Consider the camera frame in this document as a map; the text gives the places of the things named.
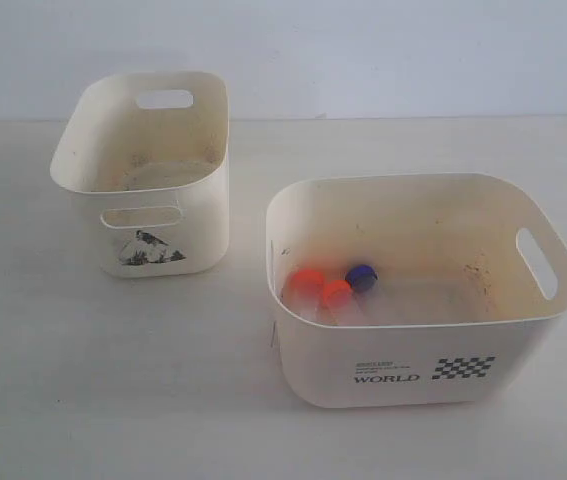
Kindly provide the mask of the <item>blue-capped clear tube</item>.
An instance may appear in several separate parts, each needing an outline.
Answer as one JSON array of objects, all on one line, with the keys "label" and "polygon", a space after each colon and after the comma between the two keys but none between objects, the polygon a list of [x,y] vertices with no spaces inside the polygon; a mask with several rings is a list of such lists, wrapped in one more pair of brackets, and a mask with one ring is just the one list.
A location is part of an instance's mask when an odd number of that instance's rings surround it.
[{"label": "blue-capped clear tube", "polygon": [[359,264],[345,275],[353,296],[370,325],[407,325],[408,316],[399,293],[385,285],[370,265]]}]

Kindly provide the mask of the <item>large cream WORLD bin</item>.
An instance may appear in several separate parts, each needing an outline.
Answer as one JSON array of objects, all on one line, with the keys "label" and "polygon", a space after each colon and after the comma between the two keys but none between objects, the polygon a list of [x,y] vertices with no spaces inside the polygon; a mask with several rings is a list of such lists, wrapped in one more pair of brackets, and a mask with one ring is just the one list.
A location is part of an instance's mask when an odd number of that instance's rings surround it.
[{"label": "large cream WORLD bin", "polygon": [[[282,371],[324,408],[467,402],[501,389],[567,311],[567,248],[517,186],[476,173],[305,180],[265,221]],[[289,277],[372,266],[407,325],[316,323],[286,305]]]}]

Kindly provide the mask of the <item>small cream plastic bin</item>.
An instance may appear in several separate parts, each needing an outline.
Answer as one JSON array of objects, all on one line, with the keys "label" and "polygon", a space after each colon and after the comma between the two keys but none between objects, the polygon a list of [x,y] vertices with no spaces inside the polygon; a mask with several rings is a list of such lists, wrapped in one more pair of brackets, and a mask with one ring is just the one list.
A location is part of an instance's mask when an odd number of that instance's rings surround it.
[{"label": "small cream plastic bin", "polygon": [[211,268],[229,245],[229,104],[218,76],[131,73],[87,87],[50,164],[101,268]]}]

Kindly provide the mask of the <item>orange-capped clear tube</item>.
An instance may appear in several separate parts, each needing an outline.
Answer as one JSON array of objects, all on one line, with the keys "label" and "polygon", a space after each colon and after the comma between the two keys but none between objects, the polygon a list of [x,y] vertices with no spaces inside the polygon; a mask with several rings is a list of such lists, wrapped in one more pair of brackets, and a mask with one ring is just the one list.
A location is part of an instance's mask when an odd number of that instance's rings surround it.
[{"label": "orange-capped clear tube", "polygon": [[288,279],[286,305],[300,318],[316,323],[319,317],[324,274],[315,269],[299,269]]},{"label": "orange-capped clear tube", "polygon": [[321,300],[334,325],[354,327],[368,324],[347,281],[338,279],[327,283],[322,290]]}]

